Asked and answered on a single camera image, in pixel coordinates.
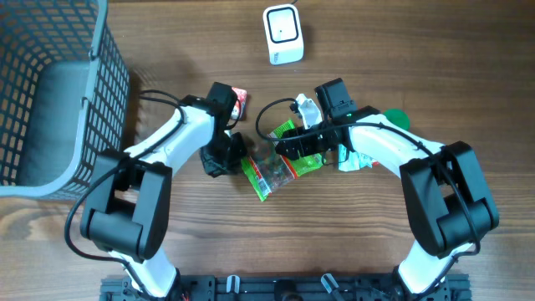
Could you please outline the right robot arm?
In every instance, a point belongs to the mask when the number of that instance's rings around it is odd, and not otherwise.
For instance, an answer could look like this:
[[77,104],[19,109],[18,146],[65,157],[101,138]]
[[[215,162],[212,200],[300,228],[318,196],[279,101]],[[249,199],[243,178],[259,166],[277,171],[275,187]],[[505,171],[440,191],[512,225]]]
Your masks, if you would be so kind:
[[398,176],[415,241],[395,276],[406,298],[430,296],[459,258],[480,252],[481,239],[499,224],[475,151],[463,141],[444,145],[420,138],[371,106],[358,108],[341,78],[314,93],[319,114],[292,99],[303,126],[285,130],[275,140],[276,152],[294,161],[342,145]]

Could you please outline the green candy bag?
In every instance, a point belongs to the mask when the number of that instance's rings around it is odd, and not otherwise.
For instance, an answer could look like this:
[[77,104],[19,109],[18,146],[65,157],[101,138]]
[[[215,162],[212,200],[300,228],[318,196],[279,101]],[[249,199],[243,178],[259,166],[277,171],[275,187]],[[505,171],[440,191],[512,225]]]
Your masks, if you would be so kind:
[[262,140],[247,150],[242,171],[261,202],[279,188],[323,166],[322,156],[311,155],[292,161],[275,151],[275,142]]

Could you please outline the green lidded white jar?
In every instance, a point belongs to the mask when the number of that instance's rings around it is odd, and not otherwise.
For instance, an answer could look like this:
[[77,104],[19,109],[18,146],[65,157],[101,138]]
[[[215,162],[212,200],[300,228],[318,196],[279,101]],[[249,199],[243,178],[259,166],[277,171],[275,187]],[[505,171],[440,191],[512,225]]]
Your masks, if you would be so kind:
[[410,118],[409,116],[400,109],[389,109],[383,112],[383,115],[386,119],[392,124],[400,127],[403,130],[410,129]]

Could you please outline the red teal snack packet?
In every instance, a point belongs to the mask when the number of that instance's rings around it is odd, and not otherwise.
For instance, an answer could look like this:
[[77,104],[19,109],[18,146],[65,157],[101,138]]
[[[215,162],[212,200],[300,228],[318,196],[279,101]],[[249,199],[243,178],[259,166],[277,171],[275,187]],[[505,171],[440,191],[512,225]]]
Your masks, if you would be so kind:
[[372,161],[375,161],[371,157],[361,154],[356,151],[351,151],[343,145],[339,145],[338,148],[338,170],[344,172],[358,171],[365,167],[372,168]]

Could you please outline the orange red tissue pack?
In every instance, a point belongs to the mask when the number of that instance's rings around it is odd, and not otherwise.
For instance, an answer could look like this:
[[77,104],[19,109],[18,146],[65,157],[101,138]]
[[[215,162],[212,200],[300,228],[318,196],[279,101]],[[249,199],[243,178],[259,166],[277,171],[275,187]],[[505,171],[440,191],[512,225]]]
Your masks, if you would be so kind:
[[234,105],[231,117],[233,120],[243,120],[246,113],[247,91],[237,87],[232,87],[232,90],[237,96],[237,102]]

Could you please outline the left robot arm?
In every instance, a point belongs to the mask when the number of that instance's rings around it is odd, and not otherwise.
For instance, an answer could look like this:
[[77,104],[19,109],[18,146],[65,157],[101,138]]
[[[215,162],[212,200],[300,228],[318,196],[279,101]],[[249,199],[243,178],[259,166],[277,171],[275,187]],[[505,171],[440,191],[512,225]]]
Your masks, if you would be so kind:
[[103,255],[94,260],[119,263],[123,278],[102,281],[102,300],[190,300],[197,290],[166,256],[174,175],[199,153],[207,175],[235,173],[247,149],[232,133],[238,97],[230,85],[214,83],[207,97],[177,99],[158,90],[141,98],[171,105],[172,117],[153,135],[124,151],[100,152],[82,207],[81,235]]

